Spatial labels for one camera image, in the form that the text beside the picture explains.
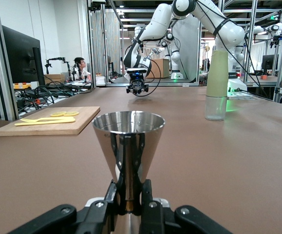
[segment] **screw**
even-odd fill
[[[182,209],[180,210],[180,212],[181,212],[183,215],[187,215],[187,214],[190,213],[190,211],[189,211],[187,208],[182,208]]]
[[[98,208],[100,208],[100,207],[102,207],[102,206],[104,206],[104,203],[103,203],[103,202],[98,202],[98,203],[96,204],[96,207],[98,207]]]
[[[67,213],[69,213],[71,211],[71,209],[69,209],[69,208],[63,208],[62,210],[61,210],[61,213],[62,214],[67,214]]]
[[[151,201],[151,202],[149,203],[149,207],[151,207],[151,208],[157,207],[156,202]]]

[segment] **desk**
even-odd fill
[[[275,87],[277,85],[278,82],[278,77],[274,77],[274,76],[267,76],[267,79],[261,79],[260,76],[255,76],[255,75],[251,75],[252,78],[257,81],[257,78],[261,84],[262,87]],[[247,82],[246,85],[247,86],[253,86],[253,87],[257,87],[257,84],[253,81],[250,76],[247,77]]]
[[[228,100],[226,119],[208,121],[205,92],[159,87],[141,98],[97,88],[52,106],[161,115],[166,126],[148,173],[154,197],[173,210],[195,206],[236,234],[282,233],[282,104]],[[0,137],[0,234],[59,204],[80,210],[110,181],[92,123],[78,136]]]

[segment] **stainless steel cup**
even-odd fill
[[[93,120],[119,194],[119,214],[140,215],[140,194],[165,120],[143,111],[108,113]]]

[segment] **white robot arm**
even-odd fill
[[[132,47],[125,55],[126,68],[147,68],[151,70],[151,61],[137,54],[142,41],[160,40],[167,33],[169,24],[174,19],[184,19],[189,14],[198,18],[209,32],[216,36],[217,50],[228,50],[229,70],[232,69],[234,48],[244,40],[244,30],[230,21],[216,7],[212,0],[174,0],[171,5],[162,3],[155,10],[150,23],[139,32]]]
[[[176,45],[175,38],[171,33],[167,34],[165,40],[169,42],[170,46],[171,79],[183,79],[183,74],[179,70],[180,48]]]
[[[270,25],[266,28],[261,26],[254,27],[254,35],[262,32],[269,32],[272,36],[272,41],[270,42],[270,46],[272,48],[273,45],[277,46],[279,41],[282,40],[282,23],[276,23]],[[245,34],[245,40],[248,40],[248,32]]]
[[[150,54],[148,56],[146,56],[146,58],[151,59],[153,54],[159,55],[160,52],[161,52],[161,49],[153,48],[152,51],[150,52]]]

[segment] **black monitor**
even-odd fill
[[[274,55],[264,55],[262,57],[262,69],[263,73],[267,74],[267,70],[272,70],[273,67],[273,60],[274,60]],[[277,61],[276,61],[276,68],[278,68],[278,60],[279,60],[279,55],[277,56]]]
[[[45,85],[40,55],[40,41],[2,26],[13,83],[38,81]]]

